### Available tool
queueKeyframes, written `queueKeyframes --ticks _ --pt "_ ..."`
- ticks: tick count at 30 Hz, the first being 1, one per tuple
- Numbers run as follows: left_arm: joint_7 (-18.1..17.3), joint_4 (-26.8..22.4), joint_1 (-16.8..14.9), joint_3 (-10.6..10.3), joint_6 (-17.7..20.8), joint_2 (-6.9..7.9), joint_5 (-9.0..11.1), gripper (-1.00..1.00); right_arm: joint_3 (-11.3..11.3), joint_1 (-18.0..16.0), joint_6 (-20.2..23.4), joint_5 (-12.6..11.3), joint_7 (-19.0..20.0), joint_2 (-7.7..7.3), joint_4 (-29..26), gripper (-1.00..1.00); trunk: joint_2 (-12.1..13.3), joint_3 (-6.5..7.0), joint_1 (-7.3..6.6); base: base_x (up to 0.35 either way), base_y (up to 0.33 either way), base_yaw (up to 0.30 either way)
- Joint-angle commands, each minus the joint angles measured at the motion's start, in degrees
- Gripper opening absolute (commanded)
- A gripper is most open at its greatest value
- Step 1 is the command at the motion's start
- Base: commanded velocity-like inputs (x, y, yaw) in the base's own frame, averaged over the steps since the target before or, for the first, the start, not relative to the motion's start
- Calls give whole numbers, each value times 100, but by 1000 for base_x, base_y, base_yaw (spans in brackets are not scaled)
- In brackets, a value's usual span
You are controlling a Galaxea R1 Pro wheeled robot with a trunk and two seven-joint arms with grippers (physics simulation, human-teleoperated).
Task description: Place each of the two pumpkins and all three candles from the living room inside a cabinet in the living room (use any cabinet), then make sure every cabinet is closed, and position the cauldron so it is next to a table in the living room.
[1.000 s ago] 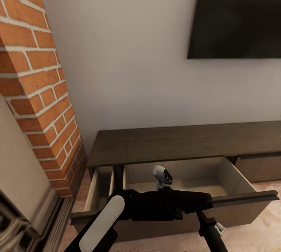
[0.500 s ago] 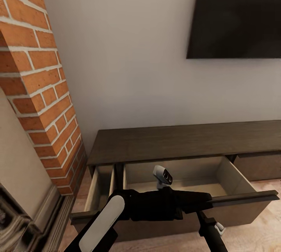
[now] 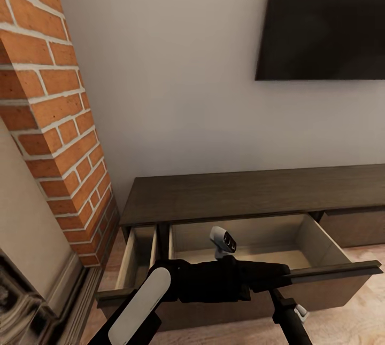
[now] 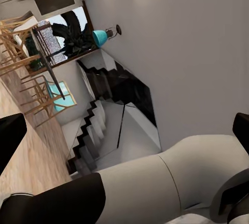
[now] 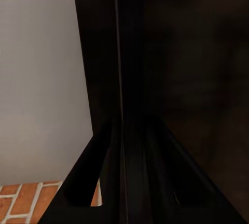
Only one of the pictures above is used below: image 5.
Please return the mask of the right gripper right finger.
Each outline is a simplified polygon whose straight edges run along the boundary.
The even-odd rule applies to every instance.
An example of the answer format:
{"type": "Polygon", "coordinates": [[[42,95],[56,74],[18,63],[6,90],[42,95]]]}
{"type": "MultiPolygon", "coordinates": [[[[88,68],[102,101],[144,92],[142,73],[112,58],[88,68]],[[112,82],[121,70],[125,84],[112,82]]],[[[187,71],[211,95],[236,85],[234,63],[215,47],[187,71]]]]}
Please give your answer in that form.
{"type": "Polygon", "coordinates": [[[153,224],[247,224],[162,119],[144,113],[153,224]]]}

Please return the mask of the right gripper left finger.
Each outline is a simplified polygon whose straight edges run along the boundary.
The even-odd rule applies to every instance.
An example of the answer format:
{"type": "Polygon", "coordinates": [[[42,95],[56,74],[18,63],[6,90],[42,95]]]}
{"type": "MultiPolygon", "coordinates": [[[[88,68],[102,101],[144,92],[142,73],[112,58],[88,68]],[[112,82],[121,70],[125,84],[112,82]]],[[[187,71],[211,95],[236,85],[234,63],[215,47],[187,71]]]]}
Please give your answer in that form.
{"type": "Polygon", "coordinates": [[[119,224],[121,116],[107,117],[76,161],[37,224],[119,224]],[[91,206],[109,150],[104,200],[91,206]]]}

